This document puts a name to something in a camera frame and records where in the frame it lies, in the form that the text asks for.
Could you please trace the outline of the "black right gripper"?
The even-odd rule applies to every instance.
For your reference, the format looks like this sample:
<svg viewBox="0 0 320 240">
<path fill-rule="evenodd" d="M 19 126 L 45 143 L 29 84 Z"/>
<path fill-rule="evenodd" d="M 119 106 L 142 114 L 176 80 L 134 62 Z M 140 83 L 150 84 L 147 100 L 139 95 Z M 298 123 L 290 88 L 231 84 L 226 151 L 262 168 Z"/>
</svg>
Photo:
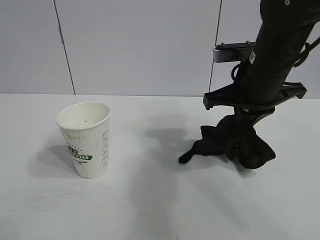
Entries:
<svg viewBox="0 0 320 240">
<path fill-rule="evenodd" d="M 205 93 L 203 96 L 203 104 L 207 110 L 210 110 L 214 106 L 234 107 L 236 125 L 246 124 L 246 112 L 244 109 L 250 109 L 247 113 L 249 123 L 255 125 L 265 117 L 272 115 L 275 112 L 275 106 L 294 97 L 302 99 L 306 92 L 307 89 L 300 82 L 284 82 L 272 101 L 259 103 L 247 98 L 246 95 L 232 83 L 218 90 Z"/>
</svg>

